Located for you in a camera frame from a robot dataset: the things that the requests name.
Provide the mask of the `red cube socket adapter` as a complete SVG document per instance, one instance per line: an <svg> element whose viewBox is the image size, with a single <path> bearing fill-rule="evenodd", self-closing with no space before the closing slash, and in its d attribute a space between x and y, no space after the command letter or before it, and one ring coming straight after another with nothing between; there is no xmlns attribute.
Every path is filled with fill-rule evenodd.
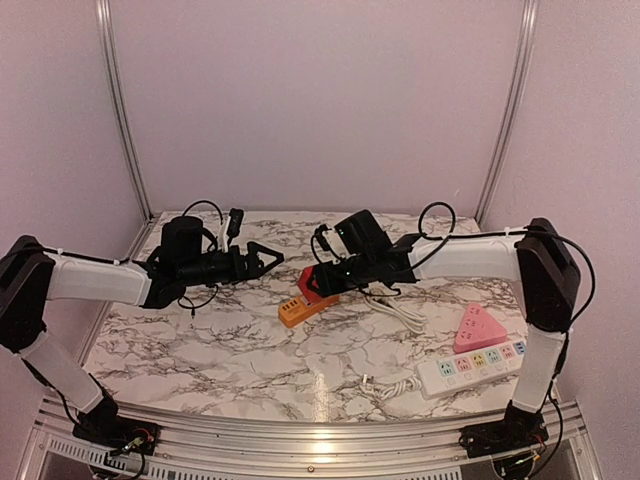
<svg viewBox="0 0 640 480"><path fill-rule="evenodd" d="M308 266L302 270L297 282L301 295L308 303L315 304L323 299L318 293L318 285L314 275L314 267Z"/></svg>

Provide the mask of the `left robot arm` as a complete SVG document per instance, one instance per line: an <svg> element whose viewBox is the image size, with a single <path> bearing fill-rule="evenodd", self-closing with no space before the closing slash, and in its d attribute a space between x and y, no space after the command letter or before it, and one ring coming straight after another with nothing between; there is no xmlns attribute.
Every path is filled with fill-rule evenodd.
<svg viewBox="0 0 640 480"><path fill-rule="evenodd" d="M190 287L217 289L262 277L283 263L282 253L254 241L233 244L244 212L221 215L213 233L189 213L172 218L144 261L109 260L48 248L21 236L1 260L1 345L34 377L77 410L75 436L121 445L150 441L152 425L119 416L111 395L48 333L45 306L54 300L92 300L159 310L184 298Z"/></svg>

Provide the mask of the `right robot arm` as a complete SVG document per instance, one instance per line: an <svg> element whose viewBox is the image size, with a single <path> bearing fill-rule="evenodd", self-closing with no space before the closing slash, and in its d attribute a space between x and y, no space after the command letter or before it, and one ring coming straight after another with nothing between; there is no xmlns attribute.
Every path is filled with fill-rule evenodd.
<svg viewBox="0 0 640 480"><path fill-rule="evenodd" d="M393 241L370 211L361 210L332 227L317 227L310 247L331 256L317 259L306 282L321 297L435 278L507 283L527 325L519 379L503 418L464 427L459 443L468 456L479 457L547 440L542 408L564 367L573 324L586 309L576 304L581 271L573 257L585 252L549 220L466 235L418 230Z"/></svg>

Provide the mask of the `orange power strip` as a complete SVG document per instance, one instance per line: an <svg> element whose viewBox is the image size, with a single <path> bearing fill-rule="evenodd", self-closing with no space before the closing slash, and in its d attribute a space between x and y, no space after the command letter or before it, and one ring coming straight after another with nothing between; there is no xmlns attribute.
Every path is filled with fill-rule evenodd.
<svg viewBox="0 0 640 480"><path fill-rule="evenodd" d="M284 326L293 328L338 303L339 300L339 295L318 298L313 301L309 301L305 296L299 295L279 306L278 317Z"/></svg>

